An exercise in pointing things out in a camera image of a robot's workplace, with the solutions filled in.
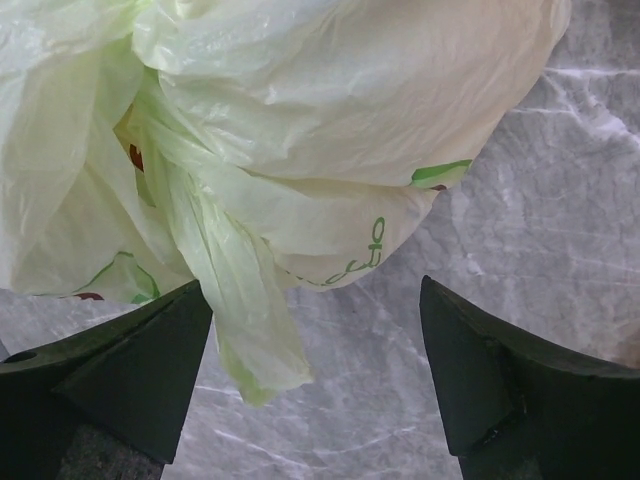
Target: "white marble vein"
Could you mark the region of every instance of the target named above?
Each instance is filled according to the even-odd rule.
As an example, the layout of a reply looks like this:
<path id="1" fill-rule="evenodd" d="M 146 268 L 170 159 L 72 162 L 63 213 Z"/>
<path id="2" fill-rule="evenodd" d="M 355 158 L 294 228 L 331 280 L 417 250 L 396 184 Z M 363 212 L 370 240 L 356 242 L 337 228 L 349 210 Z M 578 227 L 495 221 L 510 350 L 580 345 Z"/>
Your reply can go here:
<path id="1" fill-rule="evenodd" d="M 212 343 L 165 478 L 460 479 L 421 338 L 425 274 L 554 342 L 640 366 L 639 21 L 636 0 L 575 0 L 543 77 L 397 254 L 357 285 L 291 293 L 315 384 L 250 409 Z M 9 351 L 122 311 L 0 300 Z"/>

